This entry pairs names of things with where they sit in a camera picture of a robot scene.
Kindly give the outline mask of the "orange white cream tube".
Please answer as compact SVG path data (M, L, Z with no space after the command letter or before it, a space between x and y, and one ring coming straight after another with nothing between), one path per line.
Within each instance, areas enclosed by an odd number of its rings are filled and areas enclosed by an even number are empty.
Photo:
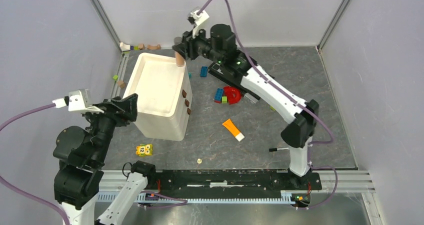
M222 125L234 136L238 142L241 142L245 138L244 134L236 127L230 118L224 121Z

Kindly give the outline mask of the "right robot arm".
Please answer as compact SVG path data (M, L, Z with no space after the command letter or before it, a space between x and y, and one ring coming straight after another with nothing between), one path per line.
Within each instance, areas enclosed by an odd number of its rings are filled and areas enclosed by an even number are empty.
M206 37L204 29L196 35L192 31L184 32L174 39L172 49L185 60L203 57L212 61L231 75L232 85L259 96L278 112L287 123L280 136L289 149L288 181L293 188L302 189L309 183L308 144L315 133L314 116L319 105L315 100L307 102L276 82L237 46L236 38L229 25L216 24L210 29L210 37Z

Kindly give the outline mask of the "clear vial black cap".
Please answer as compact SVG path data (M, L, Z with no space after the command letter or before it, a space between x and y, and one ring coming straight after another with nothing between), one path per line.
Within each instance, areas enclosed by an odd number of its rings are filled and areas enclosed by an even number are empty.
M246 98L246 99L248 99L252 104L256 104L259 100L255 97L255 96L253 96L252 94L250 94L249 92L247 92L247 93L245 93L244 94L244 97Z

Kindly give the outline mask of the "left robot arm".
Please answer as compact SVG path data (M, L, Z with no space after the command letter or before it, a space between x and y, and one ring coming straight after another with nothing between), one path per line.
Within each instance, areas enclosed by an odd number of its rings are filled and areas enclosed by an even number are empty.
M54 100L57 108L66 106L69 112L82 115L89 123L85 128L70 126L56 138L52 155L59 160L54 178L54 199L65 215L63 224L76 225L76 215L90 207L99 192L102 167L115 128L135 122L138 116L138 94L125 98L116 96L94 104L87 89L70 92Z

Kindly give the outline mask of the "white drawer organizer box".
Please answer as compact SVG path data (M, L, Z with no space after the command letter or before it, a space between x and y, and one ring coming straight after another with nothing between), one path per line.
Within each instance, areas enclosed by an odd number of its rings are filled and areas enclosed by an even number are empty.
M191 114L193 92L186 65L174 57L141 53L123 96L137 94L135 126L152 139L181 141Z

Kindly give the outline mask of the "concealer tube grey cap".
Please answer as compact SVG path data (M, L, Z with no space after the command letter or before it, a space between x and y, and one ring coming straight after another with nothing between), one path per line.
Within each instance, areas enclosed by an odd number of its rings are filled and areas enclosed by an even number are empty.
M182 38L175 37L173 42L174 42L174 45L177 46L182 42ZM175 52L175 60L176 60L176 65L178 67L183 67L185 65L185 59L177 51Z

